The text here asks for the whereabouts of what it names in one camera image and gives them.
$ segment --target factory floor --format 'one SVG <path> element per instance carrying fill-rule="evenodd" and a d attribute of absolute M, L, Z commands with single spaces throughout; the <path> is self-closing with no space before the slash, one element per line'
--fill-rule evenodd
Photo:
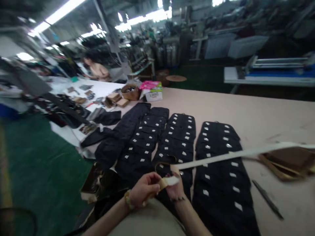
<path fill-rule="evenodd" d="M 229 93 L 233 86 L 223 83 L 223 68 L 232 63 L 235 65 L 230 60 L 204 60 L 170 69 L 170 74 L 187 78 L 185 82 L 171 82 L 170 87 Z M 31 210 L 37 217 L 38 236 L 71 231 L 76 216 L 87 205 L 79 190 L 92 163 L 53 133 L 40 114 L 0 121 L 0 148 L 1 206 Z M 24 231 L 16 235 L 31 234 Z"/>

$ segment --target beige table surface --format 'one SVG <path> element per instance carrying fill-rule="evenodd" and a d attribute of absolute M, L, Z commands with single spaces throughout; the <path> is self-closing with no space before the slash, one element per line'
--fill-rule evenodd
<path fill-rule="evenodd" d="M 131 109 L 131 102 L 122 114 Z M 315 144 L 315 103 L 165 88 L 163 100 L 152 107 L 194 116 L 197 137 L 204 121 L 219 121 L 234 127 L 243 149 L 277 141 Z M 97 145 L 89 147 L 94 152 Z M 264 188 L 284 221 L 280 221 L 252 184 L 256 219 L 262 236 L 315 235 L 315 178 L 294 183 L 280 182 L 259 162 L 243 160 L 250 179 Z"/>

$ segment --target bracelet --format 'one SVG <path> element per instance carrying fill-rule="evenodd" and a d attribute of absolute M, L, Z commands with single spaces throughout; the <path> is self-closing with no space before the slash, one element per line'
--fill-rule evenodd
<path fill-rule="evenodd" d="M 131 191 L 131 190 L 128 190 L 128 191 L 125 193 L 124 198 L 125 198 L 125 203 L 128 205 L 128 208 L 129 208 L 130 210 L 133 210 L 135 207 L 131 204 L 131 200 L 130 200 L 130 197 L 129 197 L 130 191 Z"/>
<path fill-rule="evenodd" d="M 179 202 L 179 201 L 183 201 L 183 200 L 186 200 L 186 198 L 184 198 L 184 197 L 178 197 L 178 198 L 173 198 L 173 199 L 171 199 L 171 202 L 172 202 L 172 203 L 175 203 L 175 202 Z"/>

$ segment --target white strap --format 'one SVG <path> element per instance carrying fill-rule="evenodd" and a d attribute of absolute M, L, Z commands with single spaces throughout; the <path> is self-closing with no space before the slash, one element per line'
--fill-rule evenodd
<path fill-rule="evenodd" d="M 301 145 L 297 143 L 292 143 L 292 142 L 283 142 L 283 143 L 277 143 L 277 144 L 271 144 L 266 147 L 256 147 L 248 150 L 243 150 L 243 151 L 237 151 L 229 154 L 224 154 L 216 157 L 210 157 L 198 161 L 193 161 L 193 162 L 187 162 L 183 164 L 176 164 L 176 166 L 179 170 L 181 169 L 188 169 L 192 167 L 197 167 L 201 166 L 204 164 L 210 164 L 214 162 L 219 162 L 219 161 L 225 161 L 228 159 L 236 158 L 236 157 L 243 157 L 243 156 L 252 156 L 252 155 L 258 155 L 261 153 L 266 153 L 274 150 L 279 150 L 279 149 L 284 149 L 284 148 L 292 148 L 292 147 L 300 147 L 300 148 L 307 148 L 307 149 L 315 149 L 315 145 Z"/>

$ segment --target cardboard box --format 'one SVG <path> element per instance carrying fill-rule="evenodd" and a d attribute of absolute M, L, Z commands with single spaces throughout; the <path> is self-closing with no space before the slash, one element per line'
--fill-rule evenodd
<path fill-rule="evenodd" d="M 114 103 L 117 103 L 120 99 L 121 96 L 119 93 L 112 93 L 110 95 L 107 96 L 111 101 L 113 101 Z"/>
<path fill-rule="evenodd" d="M 122 98 L 116 102 L 117 106 L 124 108 L 130 101 L 128 99 Z"/>
<path fill-rule="evenodd" d="M 153 89 L 143 89 L 141 92 L 141 95 L 140 95 L 140 99 L 145 97 L 147 102 L 154 102 L 154 101 L 163 100 L 162 91 L 163 91 L 163 87 L 162 87 L 162 83 L 160 82 Z"/>

